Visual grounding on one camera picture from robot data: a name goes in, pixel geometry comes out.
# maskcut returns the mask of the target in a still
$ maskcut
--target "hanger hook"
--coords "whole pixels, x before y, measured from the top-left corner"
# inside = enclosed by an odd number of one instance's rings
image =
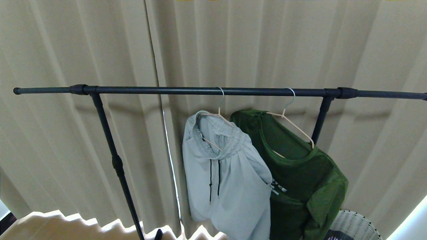
[[[218,115],[221,115],[221,105],[225,99],[225,94],[224,94],[224,90],[221,87],[217,87],[217,88],[221,89],[221,92],[222,92],[222,100],[220,101],[220,103],[218,105]]]
[[[289,105],[291,105],[291,104],[293,103],[293,101],[295,101],[295,97],[296,97],[296,95],[295,95],[295,91],[294,91],[292,88],[286,88],[286,89],[291,90],[291,91],[292,91],[292,93],[294,94],[294,96],[293,96],[293,98],[292,98],[292,101],[290,101],[288,104],[286,104],[286,105],[285,105],[285,107],[283,108],[283,113],[282,113],[282,115],[285,115],[285,110],[286,110],[286,108],[287,108]]]

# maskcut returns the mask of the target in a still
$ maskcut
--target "beige curtain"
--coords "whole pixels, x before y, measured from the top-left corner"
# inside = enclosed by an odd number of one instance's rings
[[[426,92],[424,1],[0,1],[0,197],[18,217],[60,209],[132,224],[89,97],[12,88],[92,85]],[[103,95],[145,232],[191,220],[183,127],[219,96]],[[289,97],[227,96],[281,112]],[[289,118],[311,134],[320,98]],[[172,163],[168,155],[165,128]],[[343,208],[387,237],[427,194],[426,102],[334,100],[318,146],[350,181]],[[176,186],[172,175],[174,170]],[[204,223],[211,235],[216,230]]]

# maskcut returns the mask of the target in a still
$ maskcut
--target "green shirt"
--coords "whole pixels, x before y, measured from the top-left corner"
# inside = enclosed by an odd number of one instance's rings
[[[270,197],[270,240],[299,240],[302,235],[304,240],[323,239],[348,186],[333,160],[266,111],[237,111],[230,121],[250,136],[276,181]]]

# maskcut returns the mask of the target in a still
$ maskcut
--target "clothes hanger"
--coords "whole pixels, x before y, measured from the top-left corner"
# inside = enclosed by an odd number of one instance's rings
[[[222,91],[222,100],[221,100],[221,102],[220,102],[220,103],[219,103],[219,105],[218,105],[218,114],[213,114],[213,113],[202,113],[202,114],[200,114],[200,115],[208,115],[208,116],[216,116],[216,117],[220,117],[220,118],[222,118],[222,119],[223,119],[223,120],[224,120],[228,125],[230,125],[231,127],[234,127],[234,126],[233,126],[233,124],[232,124],[231,122],[227,121],[227,119],[225,119],[225,118],[221,115],[221,104],[222,104],[222,102],[224,101],[225,94],[224,94],[224,90],[223,90],[221,87],[217,87],[217,88],[221,89],[221,91]],[[208,142],[208,143],[212,144],[212,146],[214,146],[214,147],[218,148],[220,151],[222,151],[222,149],[221,149],[220,147],[218,147],[216,144],[214,144],[214,143],[210,142],[208,139],[204,138],[204,137],[203,137],[203,135],[202,135],[202,139],[203,139],[203,140],[205,140],[206,142]]]
[[[290,103],[288,103],[288,104],[286,104],[285,105],[285,107],[284,107],[284,109],[283,109],[283,113],[282,114],[277,114],[277,113],[272,113],[272,112],[267,112],[268,114],[271,114],[271,115],[275,115],[275,116],[279,116],[279,117],[282,117],[282,118],[284,118],[284,119],[286,119],[290,124],[292,124],[294,127],[296,127],[296,129],[298,129],[302,134],[304,134],[308,139],[310,139],[310,142],[311,142],[311,147],[314,149],[314,142],[313,142],[313,140],[304,132],[304,131],[302,131],[301,130],[301,128],[299,128],[299,127],[297,127],[291,120],[289,120],[287,117],[285,117],[285,111],[286,111],[286,107],[288,107],[291,103],[293,103],[293,101],[295,100],[295,92],[294,92],[294,90],[292,89],[292,88],[287,88],[287,89],[289,89],[289,90],[291,90],[292,92],[293,92],[293,94],[294,94],[294,96],[293,96],[293,98],[292,98],[292,101],[290,102]]]

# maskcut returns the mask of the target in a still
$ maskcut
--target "black metal clothing rack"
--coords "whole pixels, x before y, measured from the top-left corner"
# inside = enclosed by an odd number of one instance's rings
[[[293,92],[287,88],[172,88],[172,87],[100,87],[88,86],[85,84],[73,85],[70,87],[53,88],[14,88],[13,92],[19,94],[47,94],[47,93],[71,93],[78,95],[90,95],[97,109],[99,120],[107,139],[108,147],[112,155],[113,167],[122,185],[123,193],[131,212],[133,222],[136,226],[140,240],[144,240],[139,219],[132,201],[132,196],[126,182],[123,170],[123,162],[117,153],[107,117],[102,106],[100,94],[169,94],[169,95],[241,95],[241,96],[293,96]],[[317,143],[320,131],[328,113],[332,100],[350,99],[355,97],[375,97],[375,98],[395,98],[395,99],[419,99],[427,100],[427,93],[408,93],[390,91],[361,91],[354,88],[324,88],[324,89],[303,89],[293,88],[297,97],[323,97],[319,115],[313,130],[312,140]],[[155,240],[160,240],[163,233],[159,229]]]

